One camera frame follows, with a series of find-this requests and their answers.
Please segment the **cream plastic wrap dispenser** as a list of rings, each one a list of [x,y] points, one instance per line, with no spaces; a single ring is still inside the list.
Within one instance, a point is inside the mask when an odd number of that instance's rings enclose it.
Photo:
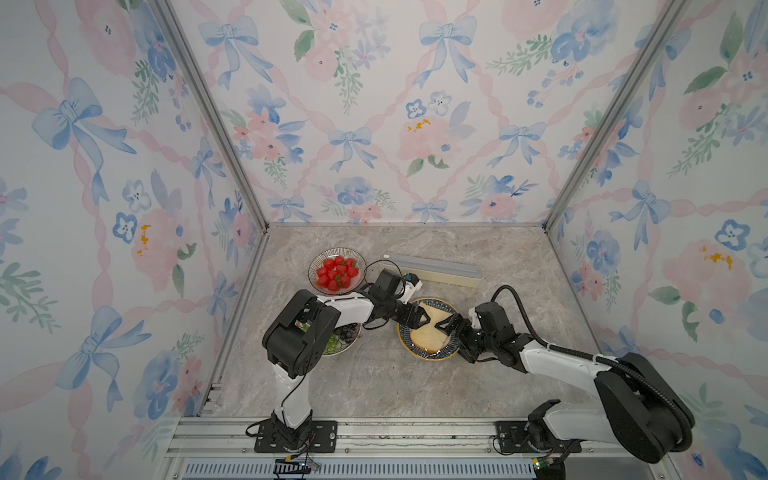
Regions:
[[[470,264],[387,253],[380,259],[385,266],[400,268],[403,273],[416,275],[424,282],[477,288],[484,279],[483,269]]]

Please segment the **plate of grapes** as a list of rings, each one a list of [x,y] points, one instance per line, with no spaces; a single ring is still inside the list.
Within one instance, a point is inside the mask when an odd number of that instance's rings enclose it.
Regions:
[[[334,356],[348,350],[360,337],[362,327],[359,323],[337,327],[323,351],[324,356]]]

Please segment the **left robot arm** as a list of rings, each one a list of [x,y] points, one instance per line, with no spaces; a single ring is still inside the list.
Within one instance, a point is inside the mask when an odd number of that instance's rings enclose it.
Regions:
[[[310,372],[320,362],[335,330],[363,327],[375,320],[394,321],[411,329],[427,325],[424,308],[411,302],[423,286],[415,274],[380,272],[377,280],[344,295],[317,296],[297,291],[262,339],[275,375],[276,405],[259,426],[258,452],[269,447],[298,453],[319,438],[309,400]]]

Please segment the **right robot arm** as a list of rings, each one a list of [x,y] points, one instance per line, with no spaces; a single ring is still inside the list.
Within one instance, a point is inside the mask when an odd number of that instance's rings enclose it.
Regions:
[[[655,464],[693,444],[693,413],[640,354],[590,354],[548,342],[534,330],[518,332],[496,302],[479,305],[469,317],[454,314],[436,328],[457,340],[460,355],[472,364],[497,361],[592,396],[587,406],[557,399],[542,403],[528,415],[520,433],[497,433],[502,452],[513,443],[544,452],[598,442],[619,445],[635,458]]]

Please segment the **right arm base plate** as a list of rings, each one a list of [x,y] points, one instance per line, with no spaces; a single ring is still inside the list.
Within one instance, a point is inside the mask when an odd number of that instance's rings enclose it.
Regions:
[[[494,423],[493,448],[502,455],[554,455],[581,453],[581,442],[558,440],[543,424],[528,420],[501,420]]]

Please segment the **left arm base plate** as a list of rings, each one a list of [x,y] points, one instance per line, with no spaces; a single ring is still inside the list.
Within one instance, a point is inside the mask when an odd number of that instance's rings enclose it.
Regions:
[[[246,435],[253,439],[255,453],[334,453],[338,422],[308,418],[298,428],[292,429],[273,417],[250,425],[246,428]]]

